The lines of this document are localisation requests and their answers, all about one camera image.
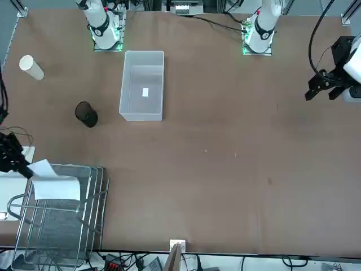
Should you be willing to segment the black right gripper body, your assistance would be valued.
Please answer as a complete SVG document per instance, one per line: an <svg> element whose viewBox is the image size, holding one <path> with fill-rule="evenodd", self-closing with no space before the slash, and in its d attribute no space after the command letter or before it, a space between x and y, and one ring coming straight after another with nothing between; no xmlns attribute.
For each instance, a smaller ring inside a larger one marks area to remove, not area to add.
<svg viewBox="0 0 361 271"><path fill-rule="evenodd" d="M1 172L24 171L23 148L14 133L1 133Z"/></svg>

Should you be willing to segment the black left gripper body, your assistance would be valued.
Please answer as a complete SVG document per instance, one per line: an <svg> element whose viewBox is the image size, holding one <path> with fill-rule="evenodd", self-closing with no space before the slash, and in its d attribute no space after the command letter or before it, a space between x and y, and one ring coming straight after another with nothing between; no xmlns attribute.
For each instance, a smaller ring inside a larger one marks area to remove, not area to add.
<svg viewBox="0 0 361 271"><path fill-rule="evenodd" d="M327 85L349 85L355 80L344 70L344 65L349 58L355 36L341 36L331 46L335 67L330 72L320 70L324 77L329 78Z"/></svg>

